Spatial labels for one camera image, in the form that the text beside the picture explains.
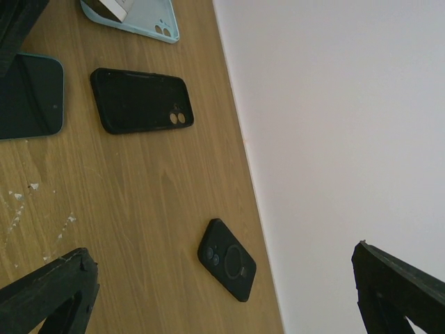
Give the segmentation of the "light blue phone case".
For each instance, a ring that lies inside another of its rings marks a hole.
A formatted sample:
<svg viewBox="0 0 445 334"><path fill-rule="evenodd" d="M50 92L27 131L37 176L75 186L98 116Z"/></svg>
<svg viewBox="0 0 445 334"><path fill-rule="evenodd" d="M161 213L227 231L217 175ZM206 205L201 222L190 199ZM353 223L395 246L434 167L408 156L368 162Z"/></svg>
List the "light blue phone case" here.
<svg viewBox="0 0 445 334"><path fill-rule="evenodd" d="M180 39L171 1L81 1L80 4L86 17L95 23L170 44Z"/></svg>

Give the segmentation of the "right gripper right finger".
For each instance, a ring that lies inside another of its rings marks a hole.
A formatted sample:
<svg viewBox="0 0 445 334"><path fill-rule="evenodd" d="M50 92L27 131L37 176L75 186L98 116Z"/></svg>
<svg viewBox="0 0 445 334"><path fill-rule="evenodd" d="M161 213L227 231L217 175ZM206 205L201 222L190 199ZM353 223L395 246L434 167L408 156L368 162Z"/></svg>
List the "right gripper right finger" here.
<svg viewBox="0 0 445 334"><path fill-rule="evenodd" d="M365 241L352 263L367 333L444 332L444 282Z"/></svg>

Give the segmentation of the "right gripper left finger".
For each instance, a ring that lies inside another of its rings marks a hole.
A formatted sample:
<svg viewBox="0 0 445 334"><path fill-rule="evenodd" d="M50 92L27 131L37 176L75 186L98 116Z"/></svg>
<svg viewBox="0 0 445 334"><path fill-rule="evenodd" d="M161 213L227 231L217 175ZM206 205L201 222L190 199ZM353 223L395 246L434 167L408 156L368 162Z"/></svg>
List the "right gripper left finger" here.
<svg viewBox="0 0 445 334"><path fill-rule="evenodd" d="M1 332L85 333L98 292L97 263L76 248L1 288Z"/></svg>

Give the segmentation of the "black smartphone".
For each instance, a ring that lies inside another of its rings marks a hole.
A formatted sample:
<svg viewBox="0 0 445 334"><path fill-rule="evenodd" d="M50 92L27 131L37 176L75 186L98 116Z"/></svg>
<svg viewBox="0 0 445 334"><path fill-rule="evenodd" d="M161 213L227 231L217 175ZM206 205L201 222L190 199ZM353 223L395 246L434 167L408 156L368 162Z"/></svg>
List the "black smartphone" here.
<svg viewBox="0 0 445 334"><path fill-rule="evenodd" d="M64 106L62 63L49 56L18 53L1 78L1 140L59 133Z"/></svg>

